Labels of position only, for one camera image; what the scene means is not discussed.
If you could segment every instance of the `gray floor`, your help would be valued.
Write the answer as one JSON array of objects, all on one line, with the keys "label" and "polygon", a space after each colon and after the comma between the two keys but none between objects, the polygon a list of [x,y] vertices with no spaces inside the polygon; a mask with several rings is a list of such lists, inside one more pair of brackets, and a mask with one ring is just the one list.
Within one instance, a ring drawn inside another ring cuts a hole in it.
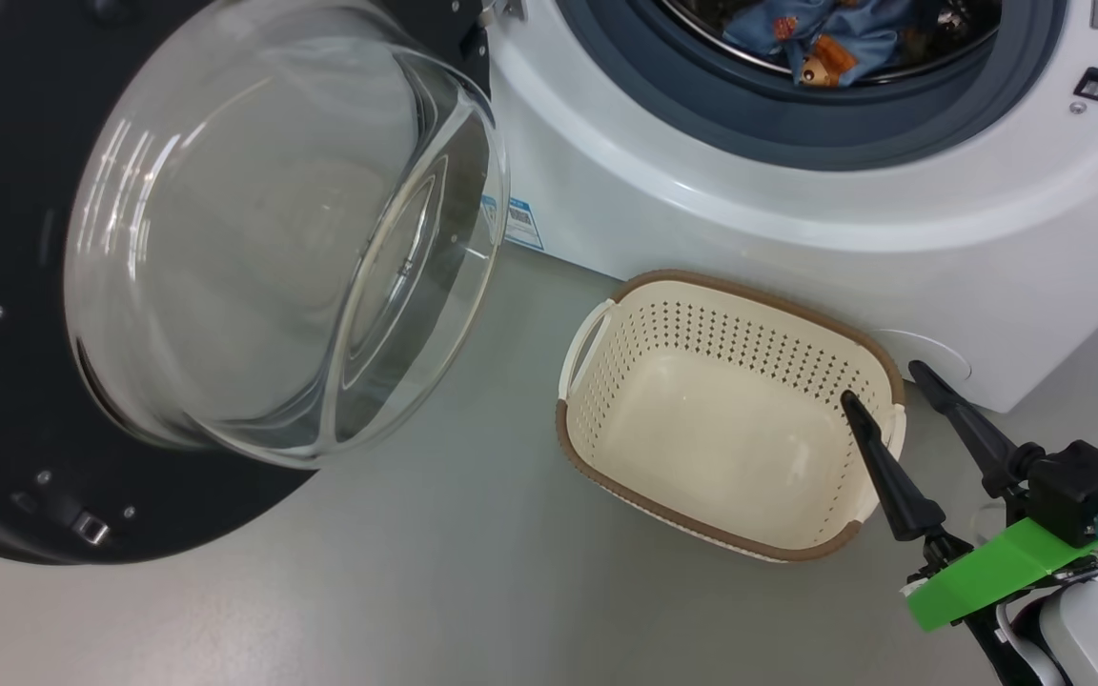
[{"label": "gray floor", "polygon": [[[507,249],[460,360],[376,451],[171,560],[0,560],[0,683],[991,683],[963,630],[912,625],[897,588],[919,547],[878,514],[827,560],[771,565],[571,468],[552,429],[559,364],[612,288]],[[1098,443],[1098,335],[1000,421],[1051,449]],[[916,398],[903,461],[967,535],[976,469]]]}]

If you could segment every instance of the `basket handle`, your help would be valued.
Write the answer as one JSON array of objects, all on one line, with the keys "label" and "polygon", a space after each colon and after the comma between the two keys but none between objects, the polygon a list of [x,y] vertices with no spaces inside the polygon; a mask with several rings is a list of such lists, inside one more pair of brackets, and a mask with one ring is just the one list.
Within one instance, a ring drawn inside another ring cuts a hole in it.
[{"label": "basket handle", "polygon": [[[609,316],[609,310],[616,303],[612,299],[603,301],[603,303],[596,305],[596,308],[592,310],[592,314],[589,314],[584,318],[583,324],[579,325],[579,330],[574,331],[574,340],[571,340],[570,348],[567,349],[567,360],[562,361],[561,376],[558,378],[558,400],[564,401],[570,394],[574,393],[574,386],[579,383],[579,379],[583,378],[583,373],[592,364],[592,355],[596,351],[596,342],[604,337],[604,330],[609,325],[610,318],[613,318]],[[592,330],[596,328],[596,324],[601,326],[601,330],[596,331],[596,337],[592,338],[592,344],[587,347],[587,355],[583,357],[583,361],[580,363],[579,357],[583,352],[583,344],[592,335]]]}]

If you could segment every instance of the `cream basket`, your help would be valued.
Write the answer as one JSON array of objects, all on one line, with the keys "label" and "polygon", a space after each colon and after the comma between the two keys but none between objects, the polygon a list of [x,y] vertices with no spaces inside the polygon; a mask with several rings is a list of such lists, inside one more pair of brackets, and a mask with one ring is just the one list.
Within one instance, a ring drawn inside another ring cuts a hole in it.
[{"label": "cream basket", "polygon": [[859,395],[899,459],[903,386],[887,352],[849,326],[658,271],[574,335],[558,435],[580,472],[649,516],[762,560],[815,560],[878,504],[841,392]]}]

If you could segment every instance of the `washing machine drum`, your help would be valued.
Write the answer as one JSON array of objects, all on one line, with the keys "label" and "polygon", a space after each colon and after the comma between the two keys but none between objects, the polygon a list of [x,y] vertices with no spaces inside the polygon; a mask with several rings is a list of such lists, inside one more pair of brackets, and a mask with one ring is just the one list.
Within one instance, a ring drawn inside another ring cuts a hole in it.
[{"label": "washing machine drum", "polygon": [[765,18],[774,18],[792,8],[869,12],[877,0],[557,1],[589,56],[654,116],[715,148],[806,170],[901,165],[979,134],[1040,77],[1066,13],[1065,0],[927,0],[916,4],[933,21],[909,31],[921,36],[901,41],[911,48],[848,88],[816,88],[796,83],[807,74],[791,74],[781,55],[731,40],[732,19],[758,4],[772,3]]},{"label": "washing machine drum", "polygon": [[186,550],[417,407],[502,241],[480,12],[0,5],[0,555]]}]

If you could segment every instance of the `blue clothing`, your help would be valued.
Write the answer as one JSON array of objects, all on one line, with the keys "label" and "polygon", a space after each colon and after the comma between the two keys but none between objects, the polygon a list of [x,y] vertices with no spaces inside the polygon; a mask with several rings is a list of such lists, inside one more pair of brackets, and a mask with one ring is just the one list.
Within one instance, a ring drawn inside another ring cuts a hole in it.
[{"label": "blue clothing", "polygon": [[850,86],[900,58],[907,32],[932,31],[938,0],[763,0],[738,12],[724,40],[784,55],[796,83]]}]

